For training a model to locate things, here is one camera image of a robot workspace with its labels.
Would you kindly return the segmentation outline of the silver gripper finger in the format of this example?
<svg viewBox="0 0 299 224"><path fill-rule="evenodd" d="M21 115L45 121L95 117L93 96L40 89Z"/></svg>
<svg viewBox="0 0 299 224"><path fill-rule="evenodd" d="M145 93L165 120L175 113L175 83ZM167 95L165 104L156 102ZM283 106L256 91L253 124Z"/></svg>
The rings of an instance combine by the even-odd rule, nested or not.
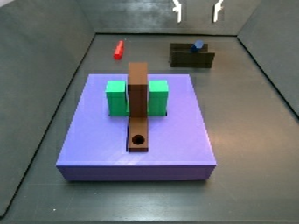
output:
<svg viewBox="0 0 299 224"><path fill-rule="evenodd" d="M212 8L212 22L216 23L220 19L223 19L223 1L217 0L217 2L213 4Z"/></svg>
<svg viewBox="0 0 299 224"><path fill-rule="evenodd" d="M180 3L179 0L172 0L172 3L173 3L173 7L172 7L172 11L176 13L176 20L177 20L177 23L181 22L183 20L183 4Z"/></svg>

